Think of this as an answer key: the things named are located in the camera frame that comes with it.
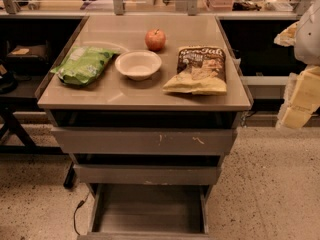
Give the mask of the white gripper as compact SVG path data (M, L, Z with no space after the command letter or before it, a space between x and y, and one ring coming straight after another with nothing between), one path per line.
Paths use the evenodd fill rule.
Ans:
M300 129L320 107L320 0L311 0L299 22L292 23L274 38L280 46L294 46L295 58L308 66L291 73L284 91L276 127Z

